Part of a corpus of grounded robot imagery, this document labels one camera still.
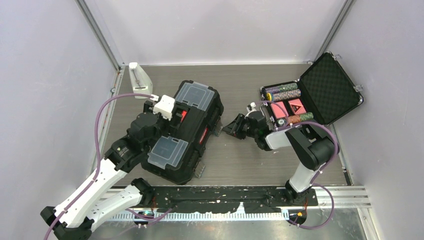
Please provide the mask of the black plastic toolbox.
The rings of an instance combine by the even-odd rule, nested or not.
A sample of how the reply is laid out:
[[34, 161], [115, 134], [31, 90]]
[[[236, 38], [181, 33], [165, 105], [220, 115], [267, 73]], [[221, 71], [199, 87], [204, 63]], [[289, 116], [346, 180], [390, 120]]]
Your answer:
[[202, 174], [202, 157], [209, 137], [218, 130], [224, 112], [220, 94], [192, 80], [180, 83], [174, 95], [168, 133], [152, 147], [141, 167], [177, 185]]

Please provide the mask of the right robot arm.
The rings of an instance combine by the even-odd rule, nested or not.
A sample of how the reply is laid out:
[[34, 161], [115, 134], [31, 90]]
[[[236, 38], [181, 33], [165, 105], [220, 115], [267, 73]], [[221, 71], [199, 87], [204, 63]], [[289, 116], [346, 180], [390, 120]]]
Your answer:
[[283, 199], [291, 205], [299, 205], [305, 199], [315, 179], [339, 153], [334, 134], [314, 120], [272, 130], [261, 111], [252, 111], [238, 114], [222, 131], [240, 140], [253, 138], [264, 151], [288, 145], [293, 148], [300, 163], [282, 192]]

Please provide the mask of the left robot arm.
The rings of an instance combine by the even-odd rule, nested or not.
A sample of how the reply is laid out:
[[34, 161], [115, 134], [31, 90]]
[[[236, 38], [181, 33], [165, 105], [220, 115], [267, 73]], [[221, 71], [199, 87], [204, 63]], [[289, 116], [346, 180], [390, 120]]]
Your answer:
[[124, 190], [99, 203], [100, 198], [135, 166], [146, 160], [158, 140], [168, 132], [169, 120], [161, 114], [143, 112], [112, 143], [96, 170], [66, 200], [40, 213], [59, 240], [87, 240], [97, 227], [124, 209], [148, 207], [154, 190], [143, 178], [135, 178]]

